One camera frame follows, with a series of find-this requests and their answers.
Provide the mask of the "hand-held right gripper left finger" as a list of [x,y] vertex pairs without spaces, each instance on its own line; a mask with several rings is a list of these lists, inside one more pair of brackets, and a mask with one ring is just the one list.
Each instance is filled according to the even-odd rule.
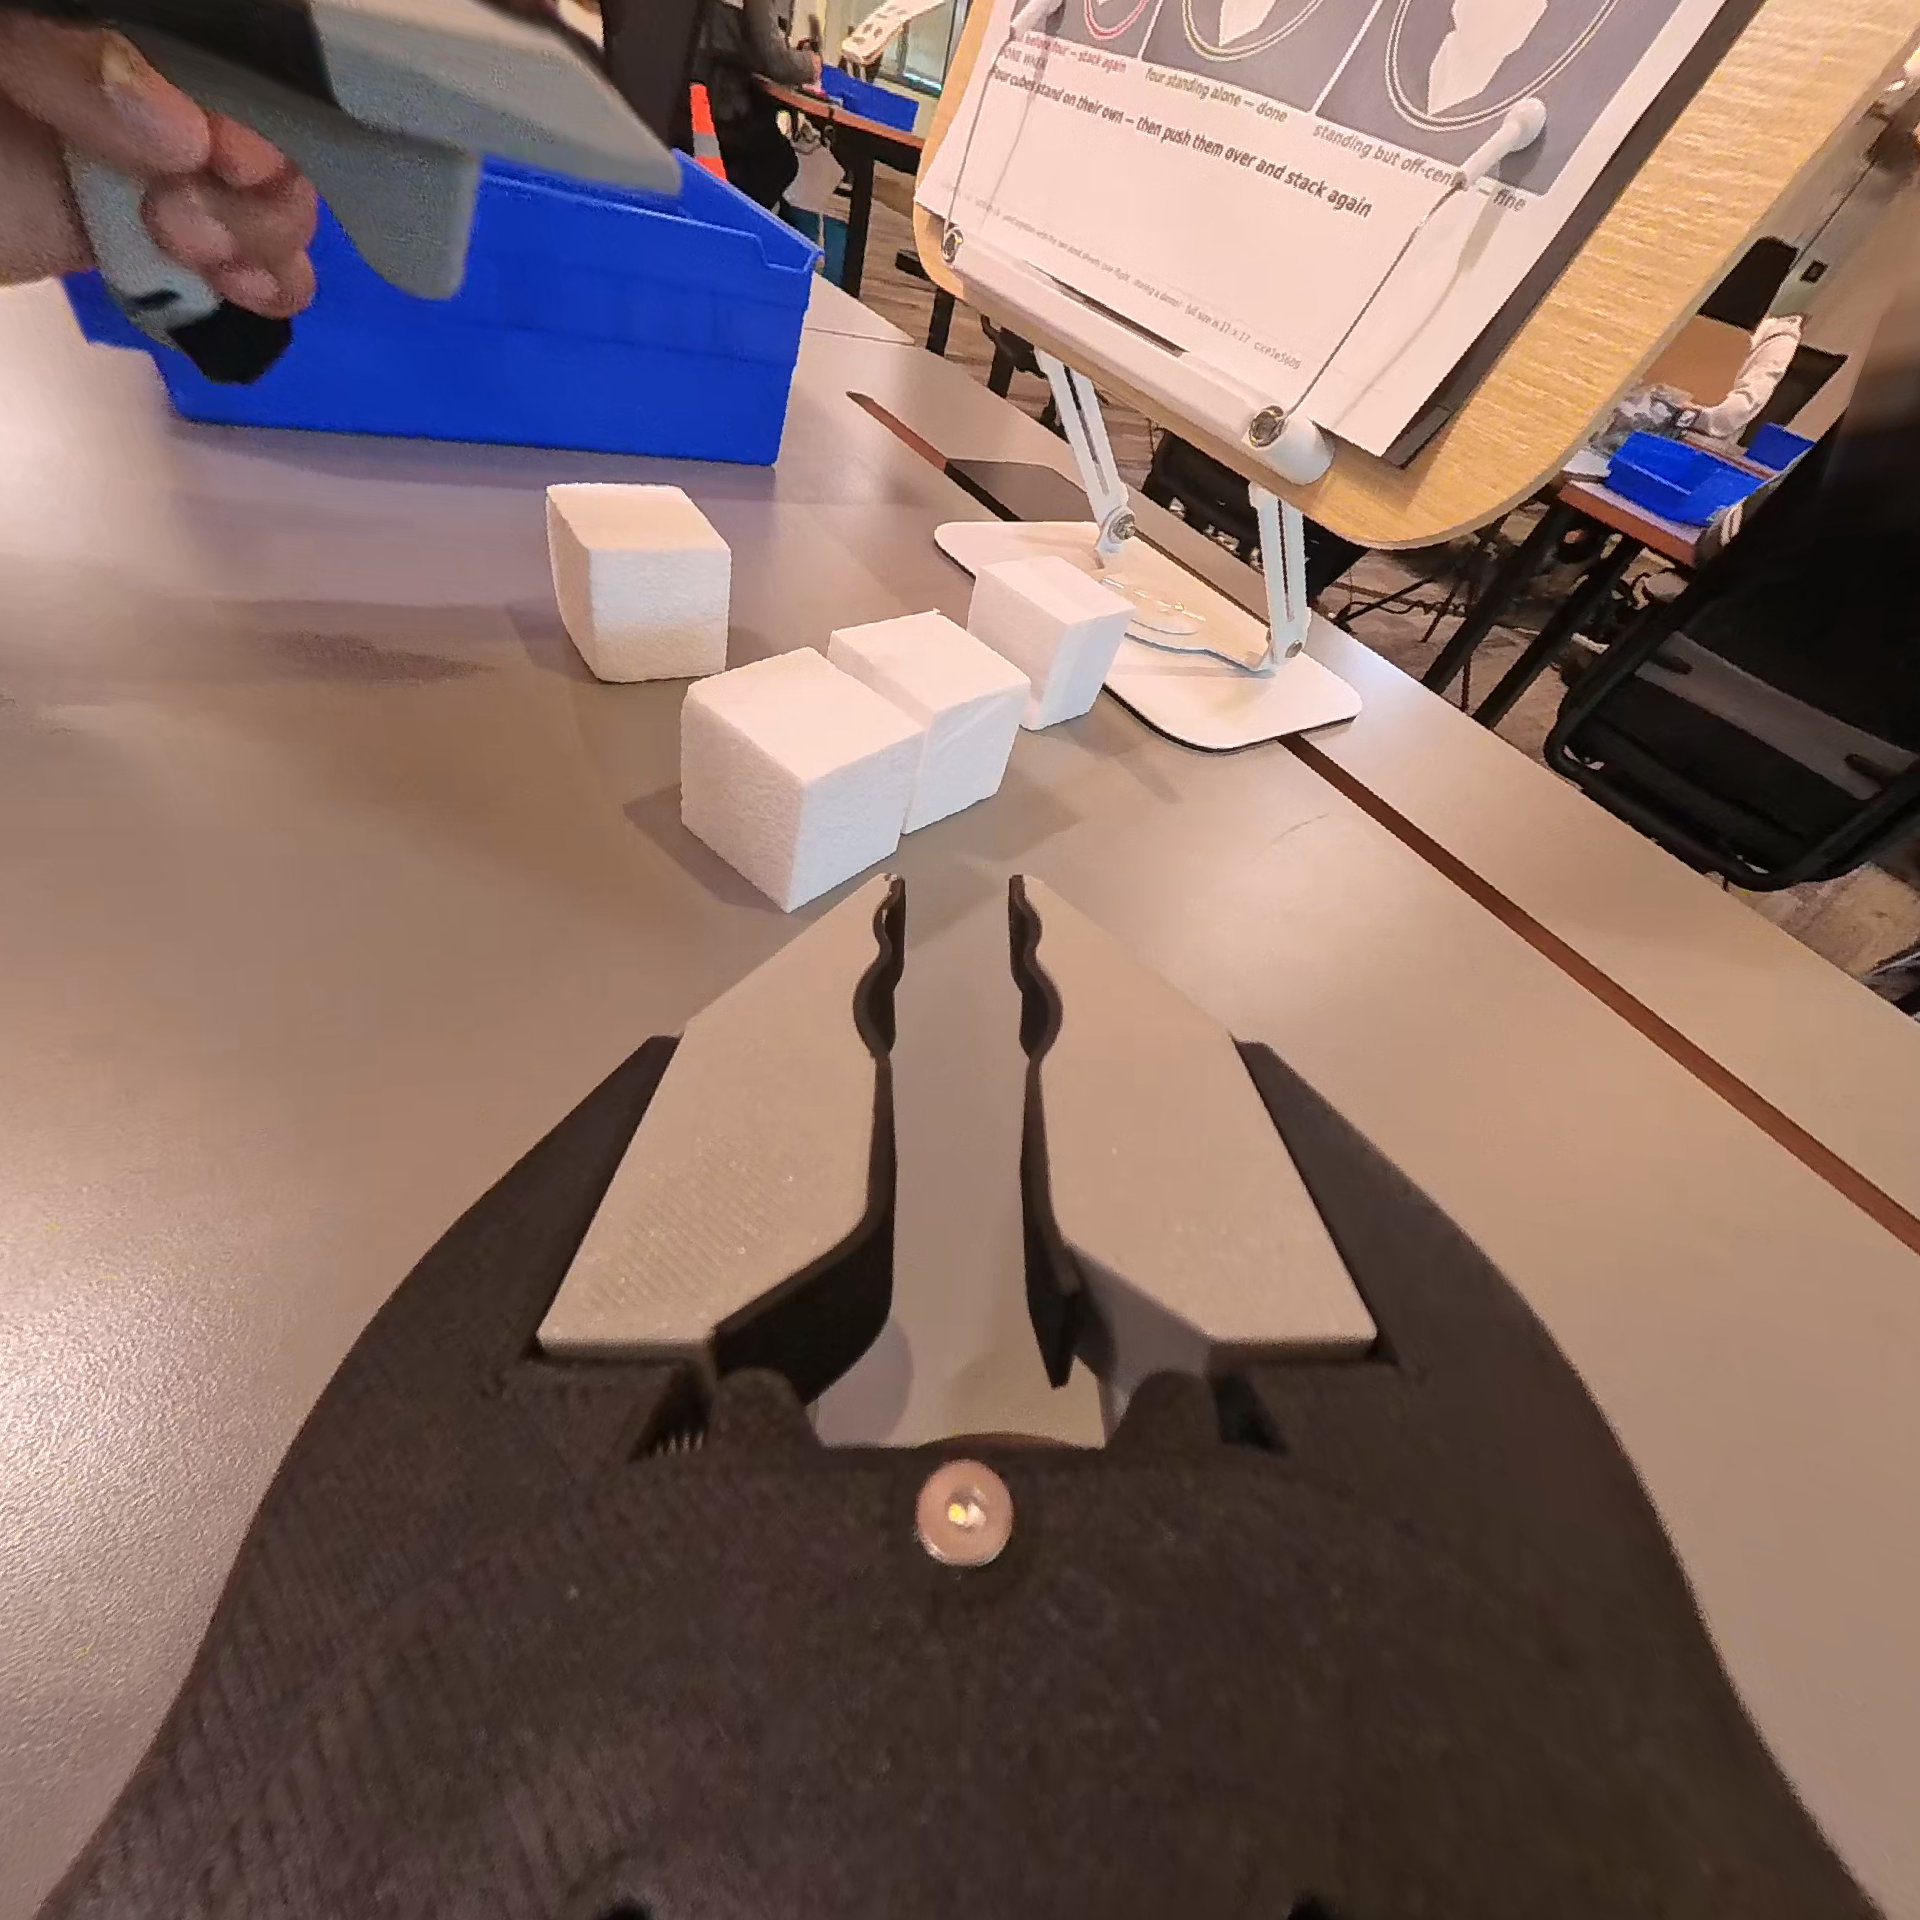
[[548,1360],[775,1375],[819,1402],[894,1306],[896,987],[884,874],[687,1019],[535,1335]]

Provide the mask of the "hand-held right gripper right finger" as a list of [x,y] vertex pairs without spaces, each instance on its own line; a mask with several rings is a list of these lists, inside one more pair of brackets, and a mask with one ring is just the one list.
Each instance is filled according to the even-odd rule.
[[1369,1353],[1375,1320],[1230,1029],[1041,881],[1009,879],[1005,918],[1047,1381]]

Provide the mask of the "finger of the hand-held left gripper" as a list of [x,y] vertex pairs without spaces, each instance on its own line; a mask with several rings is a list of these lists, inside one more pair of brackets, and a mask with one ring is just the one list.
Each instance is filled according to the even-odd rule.
[[680,165],[593,48],[480,3],[313,3],[326,82],[360,129],[673,198]]
[[459,293],[483,179],[478,155],[365,127],[335,104],[155,29],[126,29],[126,37],[197,106],[275,144],[318,187],[373,273],[408,297]]

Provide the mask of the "white foam cube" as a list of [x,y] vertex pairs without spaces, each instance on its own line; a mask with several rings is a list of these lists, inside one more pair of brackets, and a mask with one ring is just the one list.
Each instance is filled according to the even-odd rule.
[[907,713],[920,733],[904,832],[999,793],[1031,697],[1031,682],[1017,666],[933,611],[835,631],[827,661]]
[[680,488],[556,486],[543,526],[565,634],[597,682],[728,669],[731,551]]
[[1044,733],[1095,705],[1135,605],[1056,557],[999,560],[973,579],[967,631],[1029,682],[1021,727]]
[[680,822],[781,913],[892,857],[926,730],[815,650],[695,682],[678,720]]

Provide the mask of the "person's left hand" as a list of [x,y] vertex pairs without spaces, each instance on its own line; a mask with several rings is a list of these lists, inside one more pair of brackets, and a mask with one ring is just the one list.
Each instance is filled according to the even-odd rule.
[[67,154],[86,154],[141,185],[155,247],[222,299],[276,321],[311,304],[320,200],[287,158],[192,104],[119,32],[4,15],[6,289],[94,266]]

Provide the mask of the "blue plastic bin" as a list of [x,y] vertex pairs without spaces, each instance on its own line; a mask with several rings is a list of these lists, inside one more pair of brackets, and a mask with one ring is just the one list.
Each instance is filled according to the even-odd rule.
[[680,158],[673,200],[492,161],[462,290],[401,296],[320,210],[316,303],[257,382],[145,341],[100,277],[64,280],[81,336],[143,353],[204,426],[767,466],[819,250]]

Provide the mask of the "white document stand with sheet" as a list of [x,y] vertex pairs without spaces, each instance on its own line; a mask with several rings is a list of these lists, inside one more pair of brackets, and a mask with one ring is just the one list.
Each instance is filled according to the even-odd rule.
[[[976,62],[967,19],[923,163]],[[1304,526],[1372,550],[1437,545],[1550,482],[1687,325],[1768,216],[1814,179],[1916,55],[1916,5],[1755,5],[1483,377],[1404,466],[1260,415],[1228,445],[953,266],[915,207],[926,273],[1040,361],[1102,523],[941,533],[968,574],[1051,553],[1135,605],[1105,691],[1152,730],[1235,752],[1350,722],[1359,696],[1309,657]]]

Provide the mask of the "black rectangular desk panel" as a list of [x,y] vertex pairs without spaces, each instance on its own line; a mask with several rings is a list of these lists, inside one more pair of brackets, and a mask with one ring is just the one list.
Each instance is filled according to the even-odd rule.
[[1001,522],[1102,523],[1078,481],[1041,465],[944,458],[944,473]]

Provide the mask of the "black mesh office chair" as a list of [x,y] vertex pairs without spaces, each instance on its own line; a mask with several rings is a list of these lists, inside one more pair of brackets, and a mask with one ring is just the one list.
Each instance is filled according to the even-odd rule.
[[1916,837],[1916,607],[1695,584],[1567,689],[1542,754],[1699,874],[1832,881]]

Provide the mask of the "printed instruction sheet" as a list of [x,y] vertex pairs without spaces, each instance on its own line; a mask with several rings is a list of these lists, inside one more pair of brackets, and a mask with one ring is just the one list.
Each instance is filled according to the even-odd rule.
[[968,289],[1236,445],[1404,466],[1755,5],[981,5],[917,201]]

